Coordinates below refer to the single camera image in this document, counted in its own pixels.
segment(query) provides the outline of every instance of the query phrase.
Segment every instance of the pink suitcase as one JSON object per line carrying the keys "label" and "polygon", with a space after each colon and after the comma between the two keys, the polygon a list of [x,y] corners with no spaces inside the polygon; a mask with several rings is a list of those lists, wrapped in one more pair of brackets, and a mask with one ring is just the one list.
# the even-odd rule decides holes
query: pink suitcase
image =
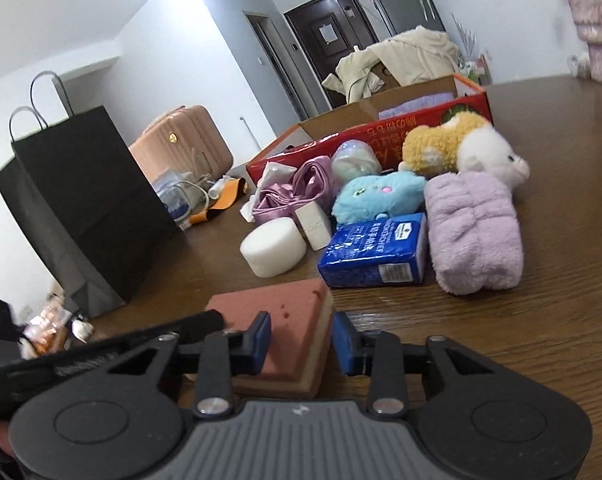
{"label": "pink suitcase", "polygon": [[203,106],[179,107],[150,124],[130,146],[143,174],[153,182],[168,169],[198,178],[221,178],[233,164],[232,153]]}

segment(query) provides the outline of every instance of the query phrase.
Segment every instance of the wooden table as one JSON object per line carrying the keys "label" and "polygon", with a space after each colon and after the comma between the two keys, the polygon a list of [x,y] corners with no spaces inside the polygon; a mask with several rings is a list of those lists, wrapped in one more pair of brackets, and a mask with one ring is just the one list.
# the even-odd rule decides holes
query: wooden table
{"label": "wooden table", "polygon": [[[497,128],[532,167],[515,193],[526,266],[521,285],[467,298],[425,285],[335,290],[335,306],[363,329],[423,343],[444,334],[574,399],[594,425],[580,480],[602,480],[602,86],[569,77],[493,86]],[[255,277],[239,254],[252,226],[238,207],[173,240],[134,301],[94,320],[102,333],[201,311],[221,292],[317,276],[309,251],[291,272]],[[320,397],[363,399],[329,357]]]}

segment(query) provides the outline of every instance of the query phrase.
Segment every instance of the tissue package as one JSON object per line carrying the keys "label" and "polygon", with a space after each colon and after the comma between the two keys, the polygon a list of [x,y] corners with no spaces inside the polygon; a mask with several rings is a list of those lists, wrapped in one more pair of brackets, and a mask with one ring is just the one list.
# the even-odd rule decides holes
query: tissue package
{"label": "tissue package", "polygon": [[424,213],[344,225],[318,268],[332,288],[421,283],[427,244]]}

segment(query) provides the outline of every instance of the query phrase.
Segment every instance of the yellow and white plush toy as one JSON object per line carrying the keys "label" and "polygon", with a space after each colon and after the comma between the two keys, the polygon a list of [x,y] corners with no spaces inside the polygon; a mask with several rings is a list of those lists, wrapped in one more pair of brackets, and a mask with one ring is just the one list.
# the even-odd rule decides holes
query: yellow and white plush toy
{"label": "yellow and white plush toy", "polygon": [[427,178],[448,171],[486,171],[510,189],[530,177],[527,162],[486,118],[460,112],[436,128],[419,126],[403,143],[399,171],[412,171]]}

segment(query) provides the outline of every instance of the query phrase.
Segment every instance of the red cardboard box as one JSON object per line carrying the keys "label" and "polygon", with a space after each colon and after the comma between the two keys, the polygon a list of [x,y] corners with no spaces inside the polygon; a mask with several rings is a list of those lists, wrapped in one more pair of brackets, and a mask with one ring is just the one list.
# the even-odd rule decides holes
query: red cardboard box
{"label": "red cardboard box", "polygon": [[[383,110],[440,92],[452,92],[456,99],[379,121],[379,112]],[[486,90],[458,74],[395,88],[296,124],[248,162],[247,171],[258,182],[267,162],[298,168],[315,156],[334,155],[350,139],[367,142],[383,170],[396,170],[401,162],[403,141],[412,129],[422,124],[439,126],[459,110],[477,112],[492,122]]]}

